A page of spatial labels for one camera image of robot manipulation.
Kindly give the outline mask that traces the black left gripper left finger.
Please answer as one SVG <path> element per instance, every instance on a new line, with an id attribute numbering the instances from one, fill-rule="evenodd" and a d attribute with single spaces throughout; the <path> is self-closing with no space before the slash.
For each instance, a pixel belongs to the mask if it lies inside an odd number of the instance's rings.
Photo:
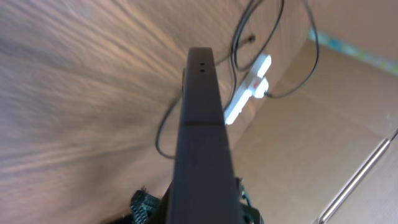
<path id="1" fill-rule="evenodd" d="M 133 224 L 145 224 L 156 212 L 160 199 L 151 195 L 145 187 L 137 190 L 131 198 L 130 210 Z"/>

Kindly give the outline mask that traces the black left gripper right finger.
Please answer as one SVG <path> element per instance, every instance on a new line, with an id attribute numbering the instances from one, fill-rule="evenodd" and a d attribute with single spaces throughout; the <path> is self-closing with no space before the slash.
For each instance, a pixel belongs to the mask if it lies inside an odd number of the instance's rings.
<path id="1" fill-rule="evenodd" d="M 253 207 L 251 203 L 251 199 L 246 192 L 243 179 L 237 177 L 236 178 L 236 185 L 239 192 L 239 199 L 244 200 L 245 203 L 241 203 L 242 210 L 243 210 L 243 220 L 245 224 L 264 224 L 264 219 L 261 216 L 258 209 Z"/>

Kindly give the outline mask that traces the Samsung Galaxy smartphone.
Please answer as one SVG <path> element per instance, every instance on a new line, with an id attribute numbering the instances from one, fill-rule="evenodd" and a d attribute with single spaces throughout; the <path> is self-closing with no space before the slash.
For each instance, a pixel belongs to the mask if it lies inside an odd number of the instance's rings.
<path id="1" fill-rule="evenodd" d="M 242 223 L 213 52 L 190 48 L 167 223 Z"/>

